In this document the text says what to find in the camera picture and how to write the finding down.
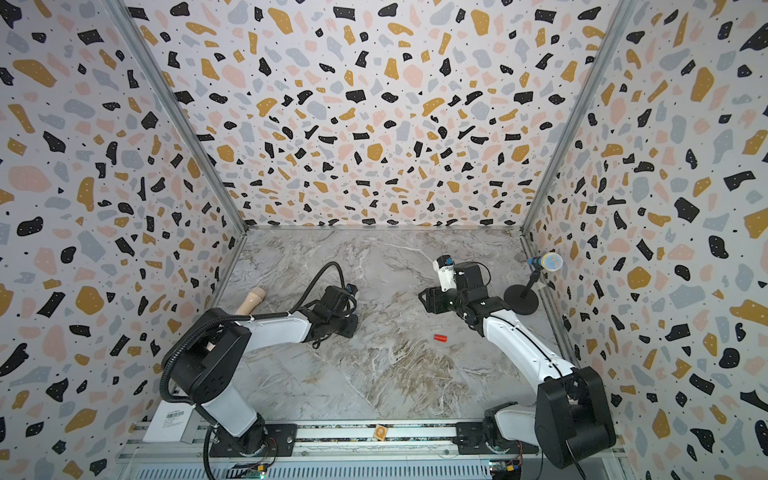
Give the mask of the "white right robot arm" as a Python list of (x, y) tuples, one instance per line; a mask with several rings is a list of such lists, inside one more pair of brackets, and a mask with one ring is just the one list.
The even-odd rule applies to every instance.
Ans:
[(456, 314), (505, 354), (536, 395), (531, 406), (508, 402), (488, 409), (480, 445), (499, 453), (536, 446), (559, 469), (615, 446), (617, 435), (600, 375), (565, 360), (522, 323), (521, 316), (536, 302), (530, 285), (513, 285), (504, 296), (492, 296), (479, 262), (457, 263), (443, 255), (433, 267), (438, 286), (418, 295), (425, 310)]

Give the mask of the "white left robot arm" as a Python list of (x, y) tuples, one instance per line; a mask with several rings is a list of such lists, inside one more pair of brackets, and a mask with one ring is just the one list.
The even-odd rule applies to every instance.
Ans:
[(358, 325), (356, 294), (352, 284), (331, 285), (318, 300), (266, 315), (209, 309), (164, 357), (162, 400), (192, 406), (220, 440), (234, 442), (241, 453), (255, 452), (266, 426), (233, 385), (242, 358), (275, 345), (310, 343), (317, 348), (333, 335), (352, 337)]

